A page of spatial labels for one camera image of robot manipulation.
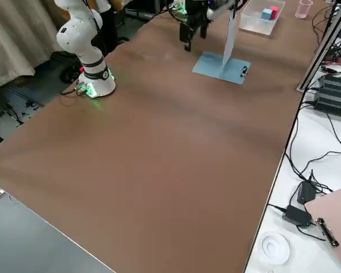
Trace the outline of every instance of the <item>metal clip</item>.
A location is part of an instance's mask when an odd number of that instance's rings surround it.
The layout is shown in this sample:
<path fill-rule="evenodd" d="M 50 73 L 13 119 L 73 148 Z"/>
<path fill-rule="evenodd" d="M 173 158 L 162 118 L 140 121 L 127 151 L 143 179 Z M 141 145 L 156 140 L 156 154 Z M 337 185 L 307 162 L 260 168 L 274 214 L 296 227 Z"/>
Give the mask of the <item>metal clip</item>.
<path fill-rule="evenodd" d="M 338 247 L 340 244 L 338 241 L 336 241 L 332 231 L 328 228 L 325 221 L 322 218 L 318 218 L 315 222 L 331 247 Z"/>
<path fill-rule="evenodd" d="M 243 70 L 240 74 L 241 78 L 245 78 L 246 77 L 246 73 L 248 72 L 248 67 L 243 67 Z"/>

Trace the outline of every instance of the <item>clear plastic container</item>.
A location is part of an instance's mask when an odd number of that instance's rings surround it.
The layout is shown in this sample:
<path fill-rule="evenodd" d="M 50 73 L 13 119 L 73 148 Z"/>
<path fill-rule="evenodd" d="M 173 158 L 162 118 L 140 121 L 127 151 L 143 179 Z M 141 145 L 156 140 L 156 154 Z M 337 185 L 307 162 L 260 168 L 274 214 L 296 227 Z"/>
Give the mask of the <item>clear plastic container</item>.
<path fill-rule="evenodd" d="M 270 35 L 278 21 L 284 4 L 284 1 L 278 0 L 251 0 L 241 13 L 239 28 L 263 35 Z M 261 14 L 263 13 L 263 10 L 268 9 L 271 6 L 277 6 L 279 8 L 275 19 L 262 19 Z"/>
<path fill-rule="evenodd" d="M 311 0 L 300 0 L 295 17 L 304 19 L 307 17 L 309 10 L 312 7 L 313 2 Z"/>

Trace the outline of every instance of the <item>white paper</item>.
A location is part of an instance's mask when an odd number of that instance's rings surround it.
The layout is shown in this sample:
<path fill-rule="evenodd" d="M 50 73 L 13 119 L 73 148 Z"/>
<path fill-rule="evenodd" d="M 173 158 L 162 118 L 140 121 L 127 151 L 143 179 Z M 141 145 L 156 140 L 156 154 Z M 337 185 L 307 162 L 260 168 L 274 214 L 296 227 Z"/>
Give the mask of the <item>white paper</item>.
<path fill-rule="evenodd" d="M 231 52 L 234 49 L 235 43 L 235 36 L 236 36 L 236 16 L 232 18 L 233 11 L 229 11 L 229 20 L 228 20 L 228 29 L 227 29 L 227 39 L 225 44 L 225 50 L 223 52 L 223 59 L 222 59 L 222 69 L 224 69 L 227 61 L 231 57 Z"/>

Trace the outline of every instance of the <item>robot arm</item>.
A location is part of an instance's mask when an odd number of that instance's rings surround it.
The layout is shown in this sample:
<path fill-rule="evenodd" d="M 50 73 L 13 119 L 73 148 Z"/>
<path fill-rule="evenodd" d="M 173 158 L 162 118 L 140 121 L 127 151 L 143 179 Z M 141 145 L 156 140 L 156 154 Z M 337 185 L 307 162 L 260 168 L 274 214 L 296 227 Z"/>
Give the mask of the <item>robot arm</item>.
<path fill-rule="evenodd" d="M 101 16 L 89 9 L 84 0 L 55 0 L 55 3 L 70 14 L 70 20 L 57 33 L 57 41 L 63 50 L 76 54 L 84 68 L 76 89 L 91 98 L 110 94 L 115 89 L 114 78 L 101 50 L 91 44 L 102 27 Z"/>
<path fill-rule="evenodd" d="M 198 28 L 201 28 L 201 37 L 205 39 L 207 28 L 211 21 L 215 20 L 226 10 L 233 10 L 235 16 L 236 12 L 247 2 L 247 0 L 184 1 L 188 16 L 186 22 L 181 22 L 180 40 L 185 44 L 187 51 L 191 50 L 192 38 Z"/>

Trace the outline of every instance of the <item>blue block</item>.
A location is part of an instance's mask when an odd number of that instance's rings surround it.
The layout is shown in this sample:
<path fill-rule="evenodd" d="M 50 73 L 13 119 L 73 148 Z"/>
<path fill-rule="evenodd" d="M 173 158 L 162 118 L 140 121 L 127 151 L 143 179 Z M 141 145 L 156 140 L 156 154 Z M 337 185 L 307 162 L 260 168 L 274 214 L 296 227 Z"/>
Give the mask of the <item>blue block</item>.
<path fill-rule="evenodd" d="M 245 77 L 241 77 L 240 74 L 243 67 L 250 67 L 250 63 L 244 60 L 229 59 L 224 69 L 222 69 L 222 59 L 223 55 L 204 52 L 192 72 L 236 84 L 243 84 Z"/>
<path fill-rule="evenodd" d="M 271 9 L 264 9 L 263 13 L 261 14 L 261 18 L 265 20 L 270 20 L 272 17 L 273 11 Z"/>

